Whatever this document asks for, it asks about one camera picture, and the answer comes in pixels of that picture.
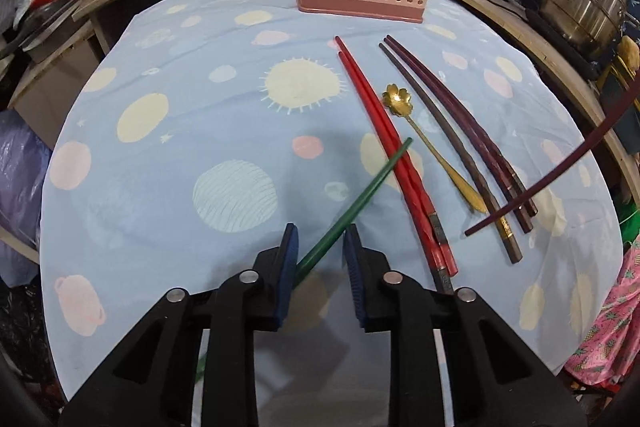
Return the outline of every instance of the dark red chopstick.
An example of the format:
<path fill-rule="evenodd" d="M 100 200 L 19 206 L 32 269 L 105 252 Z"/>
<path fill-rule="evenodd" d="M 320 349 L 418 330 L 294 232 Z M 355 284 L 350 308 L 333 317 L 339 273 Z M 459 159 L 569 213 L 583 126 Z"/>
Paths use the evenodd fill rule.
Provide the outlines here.
<path fill-rule="evenodd" d="M 395 42 L 395 44 L 397 44 L 400 49 L 402 49 L 407 54 L 415 58 L 415 60 L 417 60 L 417 58 L 414 55 L 412 55 L 402 44 L 396 41 L 391 35 L 388 35 L 387 37 L 391 41 Z M 518 177 L 516 172 L 513 170 L 513 167 L 511 167 L 511 164 L 502 155 L 502 152 L 500 151 L 498 146 L 494 143 L 493 140 L 491 140 L 491 138 L 486 133 L 486 131 L 476 121 L 476 118 L 474 118 L 474 116 L 468 111 L 468 109 L 464 105 L 462 105 L 462 103 L 460 103 L 460 101 L 455 97 L 455 95 L 449 89 L 447 89 L 446 86 L 444 86 L 444 84 L 440 81 L 440 79 L 435 74 L 433 74 L 433 72 L 429 68 L 427 68 L 427 66 L 419 62 L 419 60 L 418 60 L 418 63 L 419 65 L 421 65 L 422 69 L 424 70 L 424 73 L 427 74 L 431 78 L 431 80 L 440 88 L 440 90 L 444 93 L 444 95 L 447 96 L 451 100 L 451 102 L 457 106 L 459 112 L 462 114 L 462 117 L 465 118 L 465 120 L 468 122 L 471 129 L 475 131 L 479 139 L 482 141 L 482 143 L 484 143 L 485 147 L 487 147 L 489 152 L 494 156 L 498 166 L 500 166 L 500 168 L 506 174 L 506 176 L 511 179 L 511 182 L 513 182 L 513 186 L 516 190 L 516 193 L 522 194 L 525 190 L 524 184 L 522 183 L 522 181 L 520 181 L 520 178 Z M 533 202 L 533 200 L 528 200 L 524 204 L 524 208 L 530 217 L 534 217 L 538 213 L 538 208 L 536 207 L 536 204 Z"/>
<path fill-rule="evenodd" d="M 613 107 L 613 110 L 607 115 L 607 117 L 602 121 L 602 123 L 596 127 L 591 134 L 586 138 L 584 142 L 582 142 L 569 156 L 567 156 L 560 165 L 558 165 L 555 169 L 553 169 L 549 174 L 547 174 L 544 178 L 542 178 L 539 182 L 535 183 L 531 188 L 525 190 L 521 195 L 519 195 L 513 201 L 506 204 L 497 212 L 494 212 L 486 219 L 483 219 L 477 225 L 472 226 L 470 229 L 466 230 L 465 235 L 472 235 L 479 230 L 484 229 L 488 225 L 492 224 L 497 219 L 500 219 L 502 216 L 505 216 L 509 212 L 511 212 L 518 205 L 522 204 L 524 200 L 532 198 L 536 194 L 547 188 L 551 183 L 556 181 L 562 174 L 567 172 L 580 158 L 582 158 L 585 154 L 587 154 L 591 149 L 596 147 L 596 145 L 604 138 L 604 136 L 611 130 L 611 128 L 620 120 L 625 111 L 634 103 L 636 97 L 640 94 L 640 73 L 636 74 L 636 79 L 629 85 L 628 90 L 626 90 L 620 100 Z"/>
<path fill-rule="evenodd" d="M 451 93 L 444 85 L 442 85 L 439 80 L 435 81 L 431 77 L 433 73 L 428 70 L 428 72 L 425 71 L 426 66 L 423 65 L 423 63 L 415 58 L 403 46 L 401 46 L 393 37 L 387 36 L 385 38 L 385 42 L 390 48 L 393 49 L 393 51 L 396 52 L 396 54 L 400 58 L 402 58 L 402 60 L 404 60 L 407 65 L 409 65 L 412 70 L 414 70 L 414 73 L 418 76 L 418 78 L 420 78 L 420 80 L 426 84 L 426 86 L 437 97 L 437 99 L 440 100 L 449 114 L 458 123 L 460 129 L 462 129 L 462 131 L 466 134 L 469 141 L 474 146 L 474 149 L 478 151 L 485 165 L 494 176 L 494 179 L 498 183 L 498 187 L 500 187 L 500 190 L 502 191 L 507 201 L 511 201 L 516 198 L 517 193 L 515 188 L 513 187 L 513 184 L 511 184 L 510 179 L 507 177 L 505 172 L 502 171 L 496 161 L 496 158 L 491 154 L 487 146 L 484 144 L 484 142 L 482 142 L 481 138 L 478 136 L 478 134 L 476 134 L 475 130 L 468 123 L 468 120 L 464 117 L 464 113 L 460 109 L 460 107 L 464 106 L 460 103 L 460 101 L 456 99 L 453 93 Z M 533 230 L 531 219 L 525 213 L 523 208 L 516 208 L 514 210 L 514 214 L 524 233 L 528 233 Z"/>
<path fill-rule="evenodd" d="M 378 133 L 385 152 L 389 154 L 390 152 L 397 150 L 395 145 L 399 142 L 399 136 L 393 127 L 393 124 L 391 124 L 390 118 L 386 114 L 386 111 L 384 111 L 378 97 L 370 87 L 369 82 L 353 59 L 353 56 L 351 56 L 347 47 L 339 38 L 337 38 L 336 41 L 342 49 L 338 56 L 345 66 L 356 90 L 358 91 L 358 94 L 360 95 L 360 98 L 363 101 L 363 104 L 365 105 L 367 114 L 376 128 L 376 132 Z M 407 207 L 412 215 L 425 257 L 427 258 L 430 269 L 433 273 L 436 288 L 438 291 L 451 293 L 452 286 L 450 283 L 450 277 L 455 275 L 458 269 L 455 265 L 455 261 L 453 260 L 449 245 L 445 246 L 443 252 L 441 250 L 442 245 L 438 245 L 433 237 L 431 223 L 427 218 L 426 212 L 423 210 L 422 198 L 420 197 L 420 192 L 424 192 L 424 195 L 426 195 L 426 193 L 414 166 L 407 156 L 404 156 L 402 160 L 396 164 L 396 176 L 398 177 L 398 183 L 401 186 Z M 418 180 L 417 184 L 419 185 L 419 188 L 415 185 L 415 180 Z M 431 203 L 431 201 L 428 200 L 428 196 L 426 197 L 426 201 L 428 202 L 427 204 Z M 444 253 L 449 254 L 449 263 L 446 263 Z"/>

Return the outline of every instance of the blue tablecloth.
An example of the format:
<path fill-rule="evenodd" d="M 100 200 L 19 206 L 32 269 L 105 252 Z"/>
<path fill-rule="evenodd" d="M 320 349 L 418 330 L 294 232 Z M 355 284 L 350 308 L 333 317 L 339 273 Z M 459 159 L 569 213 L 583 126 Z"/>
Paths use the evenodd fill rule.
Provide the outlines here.
<path fill-rule="evenodd" d="M 169 289 L 217 287 L 280 241 L 288 221 L 304 255 L 385 160 L 338 60 L 339 34 L 378 92 L 404 81 L 377 48 L 391 33 L 436 72 L 526 185 L 582 137 L 528 58 L 451 0 L 422 25 L 305 14 L 296 0 L 164 0 L 137 15 L 89 79 L 44 187 L 47 331 L 71 396 Z M 433 118 L 414 117 L 468 179 Z M 402 137 L 414 131 L 396 120 Z M 540 213 L 512 266 L 416 138 L 412 157 L 460 273 L 549 368 L 572 354 L 622 262 L 604 179 L 591 155 L 536 198 Z M 503 201 L 482 160 L 468 150 Z M 364 245 L 433 288 L 395 179 L 356 220 Z M 284 331 L 257 335 L 264 425 L 382 425 L 388 336 L 358 329 L 341 247 L 293 295 Z"/>

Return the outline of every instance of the pineapple print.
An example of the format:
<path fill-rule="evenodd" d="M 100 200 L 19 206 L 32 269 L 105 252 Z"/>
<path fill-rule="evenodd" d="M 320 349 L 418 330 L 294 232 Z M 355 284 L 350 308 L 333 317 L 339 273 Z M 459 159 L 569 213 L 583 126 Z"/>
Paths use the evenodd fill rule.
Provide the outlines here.
<path fill-rule="evenodd" d="M 618 331 L 620 328 L 623 328 L 624 326 L 626 326 L 627 324 L 629 324 L 630 320 L 629 317 L 627 317 L 626 319 L 620 319 L 618 321 L 618 323 L 616 324 L 616 327 L 613 328 L 613 331 Z"/>
<path fill-rule="evenodd" d="M 589 331 L 588 331 L 588 333 L 587 333 L 587 336 L 584 338 L 584 341 L 585 341 L 585 342 L 590 341 L 590 340 L 593 338 L 593 335 L 595 335 L 596 333 L 598 333 L 598 331 L 600 331 L 600 328 L 599 328 L 599 327 L 597 327 L 597 325 L 595 325 L 595 324 L 594 324 L 594 325 L 591 327 L 591 329 L 589 329 Z"/>
<path fill-rule="evenodd" d="M 616 340 L 609 339 L 607 343 L 604 345 L 604 347 L 602 348 L 603 360 L 607 360 L 609 358 L 609 355 L 611 354 L 611 351 L 613 350 L 614 347 L 616 347 Z"/>

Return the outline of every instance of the metal rivet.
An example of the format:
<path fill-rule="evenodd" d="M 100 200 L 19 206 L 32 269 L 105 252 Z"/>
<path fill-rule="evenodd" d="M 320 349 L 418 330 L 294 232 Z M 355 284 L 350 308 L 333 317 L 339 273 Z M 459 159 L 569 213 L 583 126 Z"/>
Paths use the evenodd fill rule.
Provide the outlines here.
<path fill-rule="evenodd" d="M 382 279 L 385 280 L 387 284 L 399 284 L 402 282 L 402 274 L 398 272 L 386 272 Z"/>
<path fill-rule="evenodd" d="M 258 280 L 258 277 L 260 276 L 258 275 L 257 271 L 245 270 L 240 274 L 240 281 L 245 284 L 251 284 L 252 282 L 256 282 Z"/>
<path fill-rule="evenodd" d="M 478 294 L 471 288 L 460 288 L 458 290 L 458 299 L 465 302 L 473 302 L 478 297 Z"/>
<path fill-rule="evenodd" d="M 182 288 L 174 288 L 166 293 L 166 299 L 169 302 L 180 302 L 187 295 Z"/>

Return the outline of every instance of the wooden countertop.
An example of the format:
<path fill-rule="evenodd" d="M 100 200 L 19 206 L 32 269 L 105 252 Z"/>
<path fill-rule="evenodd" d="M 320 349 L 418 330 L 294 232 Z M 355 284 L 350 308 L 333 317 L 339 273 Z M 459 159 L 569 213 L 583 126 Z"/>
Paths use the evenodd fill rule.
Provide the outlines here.
<path fill-rule="evenodd" d="M 84 0 L 73 17 L 74 19 L 78 19 L 112 1 L 114 0 Z M 577 71 L 574 70 L 549 42 L 530 28 L 527 23 L 509 11 L 492 4 L 488 0 L 460 1 L 478 10 L 520 41 L 521 44 L 555 76 L 562 91 L 594 126 L 597 126 L 604 120 L 604 112 L 588 83 L 582 79 Z M 510 9 L 520 10 L 524 15 L 524 11 L 513 4 L 510 5 Z M 622 143 L 620 143 L 620 140 L 613 131 L 607 134 L 604 142 L 618 163 L 623 178 L 629 185 L 634 199 L 640 201 L 640 174 L 638 173 L 635 161 L 625 152 Z"/>

